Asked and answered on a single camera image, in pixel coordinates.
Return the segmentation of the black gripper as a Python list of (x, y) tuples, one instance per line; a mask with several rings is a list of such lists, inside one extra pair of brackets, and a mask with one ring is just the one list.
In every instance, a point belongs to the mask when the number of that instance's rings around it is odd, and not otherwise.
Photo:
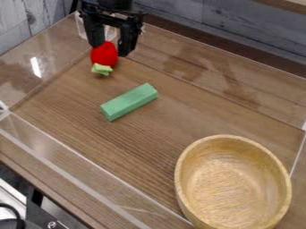
[(119, 56), (127, 56), (137, 47), (143, 27), (143, 12), (134, 0), (80, 0), (79, 10), (91, 47), (103, 44), (105, 28), (110, 26), (119, 29)]

